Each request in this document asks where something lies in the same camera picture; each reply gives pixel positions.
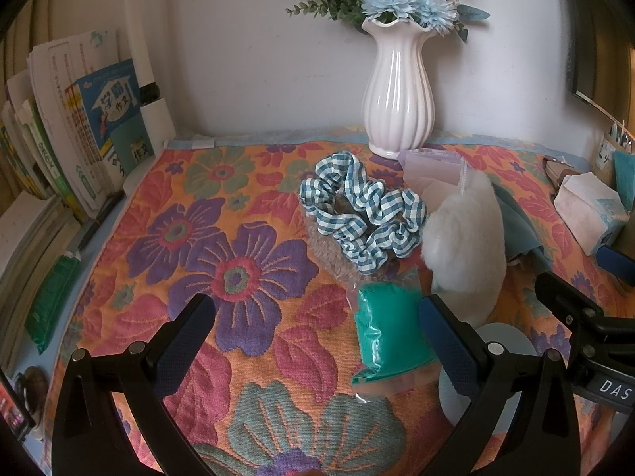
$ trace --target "stack of books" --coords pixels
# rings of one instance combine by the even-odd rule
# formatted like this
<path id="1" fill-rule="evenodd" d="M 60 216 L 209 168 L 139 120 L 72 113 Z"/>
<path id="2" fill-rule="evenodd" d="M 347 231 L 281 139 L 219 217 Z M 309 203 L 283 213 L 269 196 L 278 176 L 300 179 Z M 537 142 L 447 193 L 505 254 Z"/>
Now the stack of books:
<path id="1" fill-rule="evenodd" d="M 34 47 L 27 66 L 6 82 L 0 148 L 26 192 L 95 219 L 153 155 L 132 61 L 95 30 Z"/>
<path id="2" fill-rule="evenodd" d="M 0 217 L 0 368 L 12 375 L 37 291 L 81 226 L 58 196 L 22 192 Z"/>

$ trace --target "metal bolt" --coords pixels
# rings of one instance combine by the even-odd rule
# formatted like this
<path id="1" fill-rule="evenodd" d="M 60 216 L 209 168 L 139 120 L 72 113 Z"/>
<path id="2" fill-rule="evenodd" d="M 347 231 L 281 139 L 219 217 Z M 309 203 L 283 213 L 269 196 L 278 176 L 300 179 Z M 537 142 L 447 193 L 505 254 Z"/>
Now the metal bolt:
<path id="1" fill-rule="evenodd" d="M 500 343 L 496 342 L 488 343 L 487 350 L 496 356 L 500 356 L 503 352 L 505 352 L 505 348 Z"/>
<path id="2" fill-rule="evenodd" d="M 595 356 L 595 349 L 591 346 L 591 345 L 585 345 L 582 348 L 582 353 L 587 357 L 587 358 L 593 358 L 593 356 Z"/>
<path id="3" fill-rule="evenodd" d="M 547 350 L 547 357 L 553 362 L 559 362 L 561 355 L 555 349 L 549 349 Z"/>
<path id="4" fill-rule="evenodd" d="M 72 355 L 71 358 L 74 362 L 78 362 L 82 359 L 84 359 L 84 356 L 86 356 L 86 349 L 77 349 Z"/>
<path id="5" fill-rule="evenodd" d="M 145 342 L 132 342 L 128 346 L 128 352 L 130 354 L 141 354 L 145 349 Z"/>

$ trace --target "white fluffy object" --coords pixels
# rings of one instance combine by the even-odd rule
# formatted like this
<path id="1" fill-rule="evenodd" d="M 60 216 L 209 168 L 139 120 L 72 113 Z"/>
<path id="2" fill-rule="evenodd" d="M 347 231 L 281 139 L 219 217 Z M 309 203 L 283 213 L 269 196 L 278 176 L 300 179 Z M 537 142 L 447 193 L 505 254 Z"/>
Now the white fluffy object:
<path id="1" fill-rule="evenodd" d="M 421 257 L 433 293 L 477 328 L 496 306 L 507 270 L 503 215 L 485 173 L 468 172 L 466 190 L 443 201 L 422 232 Z"/>

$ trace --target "wall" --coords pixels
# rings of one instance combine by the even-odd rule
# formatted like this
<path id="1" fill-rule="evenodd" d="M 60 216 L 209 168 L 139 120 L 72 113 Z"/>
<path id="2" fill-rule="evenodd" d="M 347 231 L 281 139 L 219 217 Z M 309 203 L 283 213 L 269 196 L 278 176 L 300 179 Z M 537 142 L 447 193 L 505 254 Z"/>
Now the wall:
<path id="1" fill-rule="evenodd" d="M 298 16 L 294 0 L 142 0 L 158 82 L 175 121 L 234 134 L 361 123 L 372 38 Z M 524 139 L 593 155 L 606 120 L 565 89 L 564 0 L 462 0 L 491 12 L 465 46 L 426 43 L 437 128 Z M 54 38 L 121 29 L 122 0 L 52 0 Z"/>

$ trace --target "gingham scrunchie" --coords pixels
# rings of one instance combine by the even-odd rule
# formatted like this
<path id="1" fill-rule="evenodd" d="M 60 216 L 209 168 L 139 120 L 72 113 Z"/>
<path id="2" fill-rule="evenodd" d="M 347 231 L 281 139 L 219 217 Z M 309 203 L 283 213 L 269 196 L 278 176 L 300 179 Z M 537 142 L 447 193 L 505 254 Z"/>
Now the gingham scrunchie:
<path id="1" fill-rule="evenodd" d="M 300 202 L 317 218 L 317 230 L 332 235 L 344 255 L 364 275 L 375 273 L 388 250 L 404 258 L 421 243 L 419 230 L 426 219 L 425 204 L 412 190 L 385 193 L 383 181 L 369 181 L 366 168 L 350 152 L 338 152 L 316 165 L 316 179 L 300 185 Z M 364 213 L 377 229 L 366 236 L 366 222 L 356 214 L 336 214 L 335 194 L 342 191 L 357 213 Z"/>

